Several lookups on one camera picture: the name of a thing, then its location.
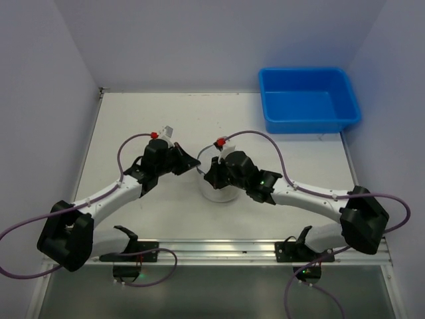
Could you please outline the white mesh laundry bag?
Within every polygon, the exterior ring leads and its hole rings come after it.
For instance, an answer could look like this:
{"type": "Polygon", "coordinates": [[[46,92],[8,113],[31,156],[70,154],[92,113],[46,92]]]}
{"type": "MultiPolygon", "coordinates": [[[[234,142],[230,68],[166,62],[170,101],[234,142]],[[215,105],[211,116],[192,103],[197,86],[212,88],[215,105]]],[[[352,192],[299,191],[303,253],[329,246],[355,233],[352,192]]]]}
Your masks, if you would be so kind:
{"type": "Polygon", "coordinates": [[[214,203],[228,203],[234,201],[239,196],[239,190],[235,187],[227,186],[223,189],[214,189],[207,181],[204,180],[205,173],[211,167],[211,160],[218,156],[219,151],[213,146],[205,146],[198,153],[197,159],[200,166],[197,167],[197,181],[201,194],[214,203]]]}

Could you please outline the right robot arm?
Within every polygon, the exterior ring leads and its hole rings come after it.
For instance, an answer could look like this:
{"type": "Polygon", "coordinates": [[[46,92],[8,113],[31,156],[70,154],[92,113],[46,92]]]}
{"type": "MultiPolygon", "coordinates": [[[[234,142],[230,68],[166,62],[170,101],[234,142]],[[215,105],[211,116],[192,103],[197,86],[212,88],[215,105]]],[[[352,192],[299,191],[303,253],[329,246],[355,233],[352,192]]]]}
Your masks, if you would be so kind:
{"type": "Polygon", "coordinates": [[[297,238],[303,253],[319,255],[329,249],[350,246],[367,255],[378,251],[389,215],[368,189],[331,191],[315,187],[304,192],[282,174],[258,169],[242,151],[216,156],[204,176],[214,189],[239,188],[258,203],[297,207],[330,219],[321,227],[307,226],[297,238]]]}

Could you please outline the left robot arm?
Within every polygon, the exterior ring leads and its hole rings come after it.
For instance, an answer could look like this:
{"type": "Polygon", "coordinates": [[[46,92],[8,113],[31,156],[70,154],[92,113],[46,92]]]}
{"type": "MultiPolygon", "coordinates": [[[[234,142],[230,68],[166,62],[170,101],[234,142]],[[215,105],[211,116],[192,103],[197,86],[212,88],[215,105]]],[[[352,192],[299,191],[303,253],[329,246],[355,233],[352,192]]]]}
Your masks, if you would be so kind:
{"type": "Polygon", "coordinates": [[[146,195],[162,175],[181,175],[200,164],[178,143],[151,140],[143,155],[111,187],[85,200],[57,202],[44,224],[37,249],[70,272],[92,257],[107,256],[118,261],[135,256],[141,246],[134,232],[119,225],[97,231],[97,226],[124,205],[146,195]]]}

